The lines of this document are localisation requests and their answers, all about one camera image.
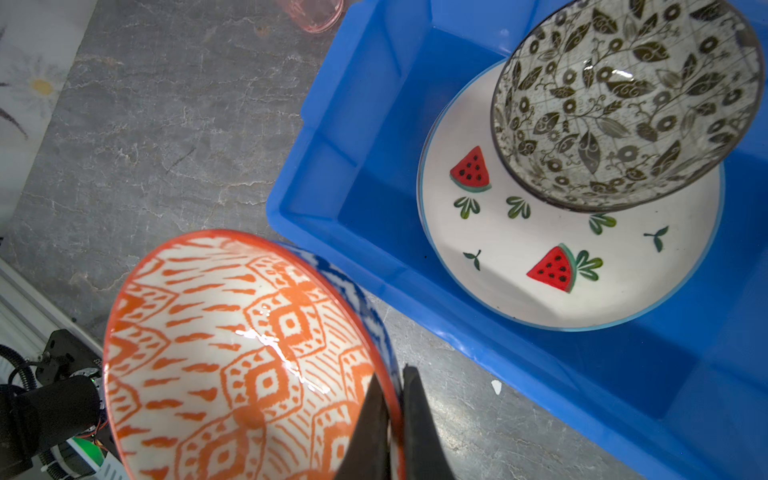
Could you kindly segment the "blue zigzag pattern bowl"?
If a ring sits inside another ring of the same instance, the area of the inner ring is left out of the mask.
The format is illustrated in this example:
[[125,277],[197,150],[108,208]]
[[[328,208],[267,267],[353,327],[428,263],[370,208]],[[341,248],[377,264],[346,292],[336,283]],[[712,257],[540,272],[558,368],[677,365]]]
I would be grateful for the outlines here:
[[402,382],[395,350],[384,322],[363,289],[345,272],[326,259],[295,245],[282,242],[279,242],[279,245],[306,261],[323,275],[352,307],[383,360],[386,374],[393,385],[396,398],[401,400]]

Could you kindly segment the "pink glass cup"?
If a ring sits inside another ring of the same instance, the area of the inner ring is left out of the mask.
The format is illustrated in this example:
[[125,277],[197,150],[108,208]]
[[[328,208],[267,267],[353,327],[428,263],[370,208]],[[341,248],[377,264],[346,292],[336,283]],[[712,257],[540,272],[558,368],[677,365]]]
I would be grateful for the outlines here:
[[322,33],[340,19],[345,0],[276,0],[277,5],[307,33]]

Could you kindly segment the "blue plastic bin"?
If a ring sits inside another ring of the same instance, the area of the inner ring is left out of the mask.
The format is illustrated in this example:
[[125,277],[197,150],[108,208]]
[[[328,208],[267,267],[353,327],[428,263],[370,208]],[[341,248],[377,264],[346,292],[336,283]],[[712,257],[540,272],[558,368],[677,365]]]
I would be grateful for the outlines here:
[[271,227],[452,344],[637,472],[767,475],[767,117],[724,166],[724,217],[692,278],[620,326],[524,326],[463,292],[420,226],[418,157],[472,77],[552,1],[349,8],[267,203]]

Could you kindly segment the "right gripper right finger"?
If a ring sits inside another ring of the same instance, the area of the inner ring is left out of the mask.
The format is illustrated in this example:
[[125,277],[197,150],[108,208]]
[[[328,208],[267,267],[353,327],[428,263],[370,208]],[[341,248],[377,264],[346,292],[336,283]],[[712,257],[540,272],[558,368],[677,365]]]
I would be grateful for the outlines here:
[[405,478],[454,480],[418,369],[403,369]]

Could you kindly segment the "aluminium rail frame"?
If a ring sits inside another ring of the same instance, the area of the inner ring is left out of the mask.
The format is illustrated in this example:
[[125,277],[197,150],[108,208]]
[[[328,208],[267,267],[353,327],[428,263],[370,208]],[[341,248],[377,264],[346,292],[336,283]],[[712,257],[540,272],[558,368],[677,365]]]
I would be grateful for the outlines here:
[[[7,262],[1,263],[1,343],[23,358],[40,361],[54,332],[67,330],[95,355],[102,345],[66,317]],[[111,431],[98,426],[85,438],[70,438],[49,454],[32,459],[33,468],[22,479],[127,479],[116,454]]]

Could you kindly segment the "watermelon pattern plate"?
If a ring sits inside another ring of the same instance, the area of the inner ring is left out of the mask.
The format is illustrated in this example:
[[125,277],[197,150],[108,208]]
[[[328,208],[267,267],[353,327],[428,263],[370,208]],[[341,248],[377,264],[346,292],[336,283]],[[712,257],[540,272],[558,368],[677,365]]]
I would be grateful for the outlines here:
[[603,216],[542,202],[512,179],[492,141],[500,72],[493,65],[459,91],[420,159],[420,221],[450,276],[493,312],[550,330],[607,328],[669,300],[715,239],[724,172]]

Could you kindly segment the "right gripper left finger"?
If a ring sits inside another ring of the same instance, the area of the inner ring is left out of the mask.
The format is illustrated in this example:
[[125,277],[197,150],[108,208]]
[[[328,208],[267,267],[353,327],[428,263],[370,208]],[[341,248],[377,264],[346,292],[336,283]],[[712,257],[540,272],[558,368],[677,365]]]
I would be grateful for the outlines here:
[[388,480],[391,475],[388,431],[388,408],[378,378],[373,376],[335,480]]

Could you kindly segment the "red rimmed bowl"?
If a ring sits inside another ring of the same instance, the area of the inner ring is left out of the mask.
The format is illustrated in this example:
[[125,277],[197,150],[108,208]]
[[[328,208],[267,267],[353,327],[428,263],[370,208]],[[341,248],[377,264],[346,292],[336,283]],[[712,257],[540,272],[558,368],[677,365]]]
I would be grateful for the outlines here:
[[205,230],[143,258],[112,307],[105,400],[133,479],[330,479],[373,376],[405,475],[402,409],[360,318],[306,261]]

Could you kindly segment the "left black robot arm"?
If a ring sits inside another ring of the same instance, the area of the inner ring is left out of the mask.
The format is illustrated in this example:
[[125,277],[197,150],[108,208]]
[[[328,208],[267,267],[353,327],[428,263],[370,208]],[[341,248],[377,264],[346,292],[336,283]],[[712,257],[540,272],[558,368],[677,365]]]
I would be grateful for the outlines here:
[[72,332],[56,330],[37,359],[3,345],[11,367],[1,378],[1,477],[14,479],[35,457],[104,424],[101,358]]

